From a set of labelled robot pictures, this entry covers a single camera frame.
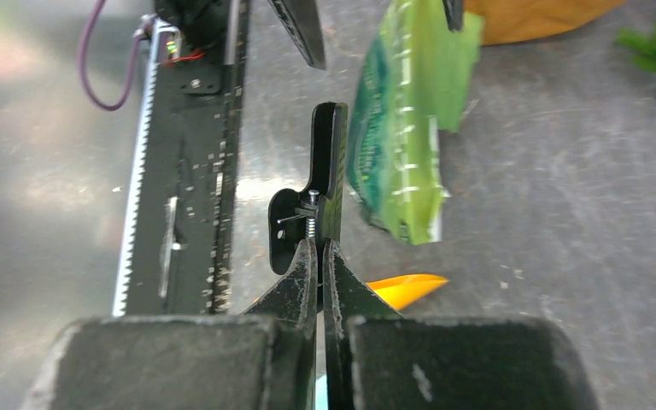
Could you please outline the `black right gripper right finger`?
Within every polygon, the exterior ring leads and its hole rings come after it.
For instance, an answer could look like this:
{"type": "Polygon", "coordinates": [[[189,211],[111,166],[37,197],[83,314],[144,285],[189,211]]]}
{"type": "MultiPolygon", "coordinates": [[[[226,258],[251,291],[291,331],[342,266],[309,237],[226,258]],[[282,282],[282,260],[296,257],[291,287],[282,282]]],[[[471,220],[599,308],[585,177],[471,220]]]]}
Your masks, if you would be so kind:
{"type": "Polygon", "coordinates": [[[407,317],[349,269],[322,262],[331,409],[596,409],[569,337],[531,316],[407,317]]]}

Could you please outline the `black bag clip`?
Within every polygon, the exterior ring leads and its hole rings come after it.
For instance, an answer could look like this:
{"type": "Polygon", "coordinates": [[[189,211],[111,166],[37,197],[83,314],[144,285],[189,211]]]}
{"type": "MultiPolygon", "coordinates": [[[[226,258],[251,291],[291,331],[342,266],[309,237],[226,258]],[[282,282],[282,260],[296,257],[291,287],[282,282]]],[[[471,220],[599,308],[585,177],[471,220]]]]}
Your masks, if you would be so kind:
{"type": "Polygon", "coordinates": [[[269,261],[278,275],[288,272],[298,243],[314,238],[319,252],[340,240],[349,106],[323,102],[312,113],[311,158],[305,188],[279,190],[268,206],[269,261]]]}

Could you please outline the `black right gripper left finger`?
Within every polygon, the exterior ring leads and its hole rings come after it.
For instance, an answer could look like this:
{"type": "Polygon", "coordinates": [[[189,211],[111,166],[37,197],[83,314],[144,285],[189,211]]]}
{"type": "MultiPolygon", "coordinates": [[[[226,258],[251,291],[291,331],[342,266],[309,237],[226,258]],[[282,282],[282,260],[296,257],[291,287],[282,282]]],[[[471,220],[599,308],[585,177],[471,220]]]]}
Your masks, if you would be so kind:
{"type": "Polygon", "coordinates": [[[318,255],[239,315],[127,315],[67,325],[25,409],[311,409],[318,255]]]}

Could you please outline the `green litter bag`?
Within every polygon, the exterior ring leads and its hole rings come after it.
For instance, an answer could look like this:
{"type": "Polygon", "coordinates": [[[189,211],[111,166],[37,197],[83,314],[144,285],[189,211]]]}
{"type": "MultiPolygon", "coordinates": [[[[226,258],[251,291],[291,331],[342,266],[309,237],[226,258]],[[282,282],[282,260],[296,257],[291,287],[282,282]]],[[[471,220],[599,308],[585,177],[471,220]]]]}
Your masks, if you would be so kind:
{"type": "Polygon", "coordinates": [[[442,237],[448,198],[439,134],[456,132],[484,20],[449,26],[441,1],[394,1],[363,60],[348,127],[346,176],[363,218],[396,240],[442,237]]]}

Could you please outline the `yellow plastic scoop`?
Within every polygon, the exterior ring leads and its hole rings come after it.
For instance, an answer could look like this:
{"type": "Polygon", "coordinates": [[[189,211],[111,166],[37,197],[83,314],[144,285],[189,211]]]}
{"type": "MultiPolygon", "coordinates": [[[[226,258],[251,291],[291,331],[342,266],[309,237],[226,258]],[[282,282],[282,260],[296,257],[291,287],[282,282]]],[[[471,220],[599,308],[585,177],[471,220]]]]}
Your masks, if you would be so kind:
{"type": "Polygon", "coordinates": [[[414,273],[371,281],[366,285],[394,310],[402,310],[448,282],[442,276],[414,273]]]}

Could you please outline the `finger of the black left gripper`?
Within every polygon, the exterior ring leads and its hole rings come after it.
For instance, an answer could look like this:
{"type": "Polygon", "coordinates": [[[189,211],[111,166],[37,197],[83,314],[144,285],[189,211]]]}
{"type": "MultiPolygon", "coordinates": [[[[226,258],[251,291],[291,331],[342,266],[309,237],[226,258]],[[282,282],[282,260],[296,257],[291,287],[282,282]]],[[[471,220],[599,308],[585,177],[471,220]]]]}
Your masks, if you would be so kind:
{"type": "Polygon", "coordinates": [[[270,0],[273,11],[282,22],[305,62],[326,70],[325,43],[315,0],[270,0]]]}
{"type": "Polygon", "coordinates": [[[460,32],[463,29],[464,4],[464,0],[442,0],[448,29],[452,32],[460,32]]]}

